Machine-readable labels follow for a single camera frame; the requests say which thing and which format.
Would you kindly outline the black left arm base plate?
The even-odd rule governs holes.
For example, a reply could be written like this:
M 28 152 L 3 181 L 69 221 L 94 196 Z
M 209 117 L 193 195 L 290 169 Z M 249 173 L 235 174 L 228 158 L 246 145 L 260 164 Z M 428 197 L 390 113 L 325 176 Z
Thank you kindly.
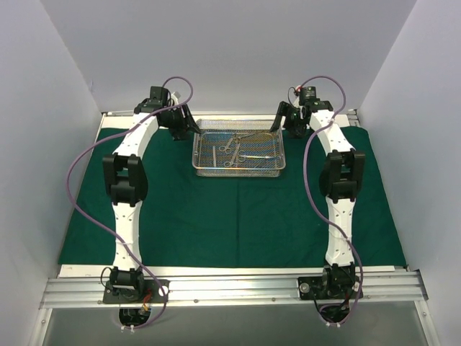
M 169 281 L 160 280 L 160 285 L 152 280 L 144 280 L 139 288 L 132 285 L 112 285 L 110 281 L 105 284 L 102 303 L 129 304 L 129 303 L 163 303 L 169 292 Z

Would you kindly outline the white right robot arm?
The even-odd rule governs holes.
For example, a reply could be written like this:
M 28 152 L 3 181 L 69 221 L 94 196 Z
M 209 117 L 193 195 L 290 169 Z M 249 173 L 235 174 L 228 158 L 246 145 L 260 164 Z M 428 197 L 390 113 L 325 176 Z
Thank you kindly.
M 346 284 L 355 285 L 352 243 L 352 213 L 362 188 L 365 154 L 348 142 L 334 120 L 329 101 L 316 95 L 314 86 L 294 88 L 297 102 L 282 101 L 277 108 L 271 132 L 284 128 L 301 138 L 312 130 L 326 155 L 319 177 L 319 189 L 328 207 L 328 246 L 320 289 L 328 297 L 342 293 Z

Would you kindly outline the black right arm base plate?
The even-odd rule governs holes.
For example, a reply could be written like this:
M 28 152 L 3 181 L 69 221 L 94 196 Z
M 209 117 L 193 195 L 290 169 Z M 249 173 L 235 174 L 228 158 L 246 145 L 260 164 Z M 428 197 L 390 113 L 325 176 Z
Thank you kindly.
M 358 287 L 358 276 L 313 276 L 298 277 L 297 286 L 301 300 L 344 300 L 354 298 Z

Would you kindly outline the green surgical cloth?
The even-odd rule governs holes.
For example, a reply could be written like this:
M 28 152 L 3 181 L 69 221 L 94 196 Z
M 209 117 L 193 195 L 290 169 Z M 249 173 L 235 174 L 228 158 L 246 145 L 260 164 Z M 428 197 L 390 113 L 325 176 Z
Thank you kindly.
M 352 241 L 364 266 L 406 266 L 368 132 L 342 128 L 366 155 L 353 212 Z M 143 155 L 148 195 L 140 212 L 140 253 L 148 266 L 322 267 L 328 225 L 311 208 L 303 184 L 304 139 L 284 136 L 287 163 L 276 178 L 199 177 L 192 139 L 158 130 Z M 102 158 L 122 138 L 97 146 L 78 205 L 115 230 Z M 74 211 L 58 260 L 62 265 L 111 265 L 115 238 Z

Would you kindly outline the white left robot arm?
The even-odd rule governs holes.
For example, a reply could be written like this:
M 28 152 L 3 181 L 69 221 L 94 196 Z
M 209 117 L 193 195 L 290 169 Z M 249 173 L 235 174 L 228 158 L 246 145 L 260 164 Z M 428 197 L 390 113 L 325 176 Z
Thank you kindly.
M 189 106 L 163 86 L 152 86 L 149 97 L 134 109 L 133 126 L 112 154 L 102 160 L 104 184 L 115 215 L 116 253 L 109 284 L 129 302 L 137 302 L 146 291 L 140 266 L 140 209 L 148 194 L 143 155 L 159 128 L 167 128 L 176 141 L 188 133 L 200 134 Z

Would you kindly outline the metal mesh instrument tray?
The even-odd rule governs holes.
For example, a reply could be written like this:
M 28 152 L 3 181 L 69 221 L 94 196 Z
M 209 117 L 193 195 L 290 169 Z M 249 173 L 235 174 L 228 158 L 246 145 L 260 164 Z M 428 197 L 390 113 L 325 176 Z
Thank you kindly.
M 286 167 L 281 130 L 269 119 L 199 119 L 192 166 L 201 177 L 278 177 Z

